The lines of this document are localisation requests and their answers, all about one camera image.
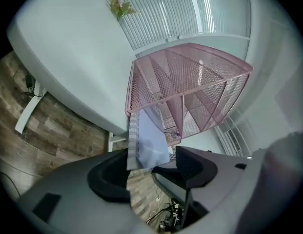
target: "wooden floor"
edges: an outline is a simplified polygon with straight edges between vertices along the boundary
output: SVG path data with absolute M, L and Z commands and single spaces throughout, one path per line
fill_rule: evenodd
M 20 194 L 53 169 L 86 157 L 107 152 L 108 132 L 79 117 L 47 93 L 29 119 L 23 134 L 14 128 L 27 102 L 26 69 L 14 52 L 0 61 L 0 171 L 15 183 Z M 114 150 L 127 147 L 122 142 Z M 18 193 L 11 181 L 0 174 L 11 198 Z M 150 172 L 130 175 L 128 189 L 132 209 L 146 221 L 159 209 L 166 207 L 169 198 L 157 190 Z M 159 221 L 152 227 L 156 230 Z

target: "white table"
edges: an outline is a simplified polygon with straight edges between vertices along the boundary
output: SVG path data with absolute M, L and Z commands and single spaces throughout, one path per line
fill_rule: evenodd
M 7 35 L 41 87 L 90 122 L 117 135 L 127 132 L 135 55 L 105 0 L 28 0 Z M 21 128 L 39 102 L 34 99 Z

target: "pink wire shelf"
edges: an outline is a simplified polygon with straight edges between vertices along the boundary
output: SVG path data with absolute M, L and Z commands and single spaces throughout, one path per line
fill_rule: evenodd
M 194 43 L 166 48 L 133 62 L 126 114 L 153 106 L 168 146 L 220 124 L 253 68 L 223 51 Z

